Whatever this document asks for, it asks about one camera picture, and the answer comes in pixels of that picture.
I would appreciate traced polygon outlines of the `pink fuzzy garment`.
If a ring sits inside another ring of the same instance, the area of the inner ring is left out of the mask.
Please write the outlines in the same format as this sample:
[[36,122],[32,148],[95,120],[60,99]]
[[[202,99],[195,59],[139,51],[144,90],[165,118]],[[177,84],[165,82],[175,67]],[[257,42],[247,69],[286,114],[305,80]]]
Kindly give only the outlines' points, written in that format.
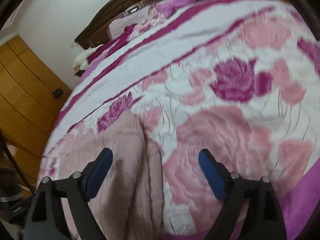
[[89,202],[107,239],[158,239],[162,227],[162,160],[138,115],[129,111],[105,131],[80,126],[45,153],[39,177],[68,178],[94,161],[104,148],[113,163],[95,198]]

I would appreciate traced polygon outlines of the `small black object on wardrobe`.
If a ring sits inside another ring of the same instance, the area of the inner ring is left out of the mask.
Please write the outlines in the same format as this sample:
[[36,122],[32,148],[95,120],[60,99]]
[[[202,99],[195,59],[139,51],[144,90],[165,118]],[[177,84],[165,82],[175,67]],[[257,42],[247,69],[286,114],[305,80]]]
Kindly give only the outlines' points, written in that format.
[[55,98],[55,99],[59,99],[63,96],[63,90],[61,88],[58,88],[56,90],[54,90],[52,92],[52,96]]

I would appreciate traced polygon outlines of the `purple floral striped bedspread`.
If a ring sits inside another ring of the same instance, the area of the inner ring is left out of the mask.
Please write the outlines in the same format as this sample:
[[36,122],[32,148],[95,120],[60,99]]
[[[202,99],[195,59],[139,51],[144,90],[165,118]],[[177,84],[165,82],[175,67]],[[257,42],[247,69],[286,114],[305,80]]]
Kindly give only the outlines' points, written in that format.
[[198,162],[208,149],[247,179],[268,177],[288,239],[319,201],[319,42],[279,0],[183,6],[125,45],[107,46],[60,112],[46,150],[80,126],[129,111],[161,153],[158,239],[203,239],[222,203]]

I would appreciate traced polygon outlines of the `white plush toy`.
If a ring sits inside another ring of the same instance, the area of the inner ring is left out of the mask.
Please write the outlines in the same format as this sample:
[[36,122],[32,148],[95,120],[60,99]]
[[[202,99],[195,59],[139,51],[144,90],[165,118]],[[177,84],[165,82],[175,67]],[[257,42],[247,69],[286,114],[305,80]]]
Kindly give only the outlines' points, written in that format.
[[92,55],[101,45],[95,47],[95,48],[88,48],[84,50],[82,53],[80,53],[74,60],[73,64],[73,70],[75,73],[81,71],[81,70],[86,70],[89,62],[88,62],[88,57]]

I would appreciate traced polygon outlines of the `dark wooden headboard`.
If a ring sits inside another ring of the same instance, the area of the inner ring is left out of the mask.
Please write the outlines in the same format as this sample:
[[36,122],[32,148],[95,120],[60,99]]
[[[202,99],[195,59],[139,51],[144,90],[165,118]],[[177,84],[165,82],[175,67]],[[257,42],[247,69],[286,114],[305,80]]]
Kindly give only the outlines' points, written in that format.
[[110,40],[107,28],[118,16],[128,16],[156,0],[110,0],[93,17],[89,25],[75,38],[83,49],[105,44]]

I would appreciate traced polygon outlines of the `lilac pillow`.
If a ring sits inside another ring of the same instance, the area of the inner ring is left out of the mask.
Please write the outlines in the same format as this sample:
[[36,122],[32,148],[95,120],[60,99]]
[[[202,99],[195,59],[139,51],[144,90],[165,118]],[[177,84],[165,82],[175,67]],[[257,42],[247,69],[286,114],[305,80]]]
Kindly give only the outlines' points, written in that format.
[[143,7],[142,9],[134,12],[130,15],[124,16],[122,18],[116,18],[113,20],[107,28],[108,37],[110,40],[114,40],[118,36],[120,36],[124,29],[132,24],[137,24],[142,20],[146,20],[149,10],[151,6],[148,5],[147,7]]

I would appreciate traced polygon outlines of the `floral pillow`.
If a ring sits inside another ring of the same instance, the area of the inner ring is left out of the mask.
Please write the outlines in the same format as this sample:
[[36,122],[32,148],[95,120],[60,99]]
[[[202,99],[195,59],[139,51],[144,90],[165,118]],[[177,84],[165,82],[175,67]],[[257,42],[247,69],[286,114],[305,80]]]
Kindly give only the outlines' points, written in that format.
[[148,30],[153,29],[154,27],[164,23],[166,21],[165,16],[157,11],[156,8],[151,7],[148,10],[146,18],[137,23],[130,36],[127,38],[127,41],[132,41],[140,35],[146,33]]

